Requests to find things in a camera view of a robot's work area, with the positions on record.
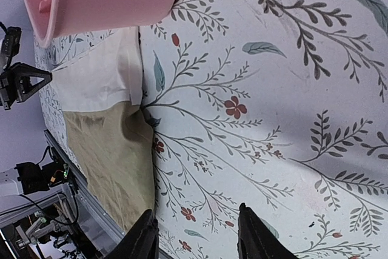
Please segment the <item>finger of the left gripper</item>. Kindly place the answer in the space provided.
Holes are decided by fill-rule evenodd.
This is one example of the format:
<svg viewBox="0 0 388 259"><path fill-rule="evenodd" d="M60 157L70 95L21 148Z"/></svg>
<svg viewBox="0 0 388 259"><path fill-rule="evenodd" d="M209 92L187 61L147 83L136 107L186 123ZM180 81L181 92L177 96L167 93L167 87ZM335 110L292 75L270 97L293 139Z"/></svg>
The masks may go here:
<svg viewBox="0 0 388 259"><path fill-rule="evenodd" d="M17 62L14 68L18 98L15 102L23 103L52 81L52 73L36 67Z"/></svg>

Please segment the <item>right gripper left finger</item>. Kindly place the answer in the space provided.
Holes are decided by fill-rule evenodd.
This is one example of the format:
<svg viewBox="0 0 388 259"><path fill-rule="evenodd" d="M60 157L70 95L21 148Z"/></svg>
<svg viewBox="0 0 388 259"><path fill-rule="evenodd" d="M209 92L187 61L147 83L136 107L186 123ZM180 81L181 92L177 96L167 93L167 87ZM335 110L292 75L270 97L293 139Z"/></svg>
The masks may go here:
<svg viewBox="0 0 388 259"><path fill-rule="evenodd" d="M159 227L151 209L146 210L106 259L159 258Z"/></svg>

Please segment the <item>khaki underwear cream waistband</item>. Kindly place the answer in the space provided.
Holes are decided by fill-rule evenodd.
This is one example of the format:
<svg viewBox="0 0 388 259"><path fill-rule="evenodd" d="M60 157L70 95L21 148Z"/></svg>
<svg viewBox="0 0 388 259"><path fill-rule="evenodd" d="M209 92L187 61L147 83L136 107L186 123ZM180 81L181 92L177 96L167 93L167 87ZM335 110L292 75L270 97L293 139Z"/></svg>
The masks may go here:
<svg viewBox="0 0 388 259"><path fill-rule="evenodd" d="M119 29L53 71L67 146L89 191L124 231L153 209L153 129L142 101L137 27Z"/></svg>

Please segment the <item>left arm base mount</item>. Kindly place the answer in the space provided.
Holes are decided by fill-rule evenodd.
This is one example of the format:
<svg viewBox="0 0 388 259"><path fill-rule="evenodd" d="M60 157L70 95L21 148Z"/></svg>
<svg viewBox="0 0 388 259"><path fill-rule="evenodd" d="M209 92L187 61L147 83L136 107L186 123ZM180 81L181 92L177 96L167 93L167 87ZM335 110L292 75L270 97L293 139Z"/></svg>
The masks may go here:
<svg viewBox="0 0 388 259"><path fill-rule="evenodd" d="M21 183L22 194L46 192L71 178L70 167L59 156L54 147L45 148L42 159L37 162L24 162L15 166L17 181Z"/></svg>

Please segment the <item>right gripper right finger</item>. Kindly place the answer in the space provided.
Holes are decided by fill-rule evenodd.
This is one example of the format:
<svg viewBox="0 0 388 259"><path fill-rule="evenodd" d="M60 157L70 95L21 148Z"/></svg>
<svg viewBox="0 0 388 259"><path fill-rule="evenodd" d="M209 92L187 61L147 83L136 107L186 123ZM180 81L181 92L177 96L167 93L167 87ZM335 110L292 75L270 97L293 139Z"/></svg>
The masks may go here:
<svg viewBox="0 0 388 259"><path fill-rule="evenodd" d="M245 203L239 206L237 249L240 259L296 259Z"/></svg>

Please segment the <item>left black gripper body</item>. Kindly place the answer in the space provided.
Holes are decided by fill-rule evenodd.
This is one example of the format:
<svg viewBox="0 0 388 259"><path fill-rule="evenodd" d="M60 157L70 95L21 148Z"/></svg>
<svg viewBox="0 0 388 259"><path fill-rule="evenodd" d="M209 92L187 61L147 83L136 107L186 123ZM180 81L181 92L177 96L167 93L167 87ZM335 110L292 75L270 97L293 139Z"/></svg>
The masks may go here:
<svg viewBox="0 0 388 259"><path fill-rule="evenodd" d="M5 110L10 110L17 98L15 69L7 69L1 73L1 106Z"/></svg>

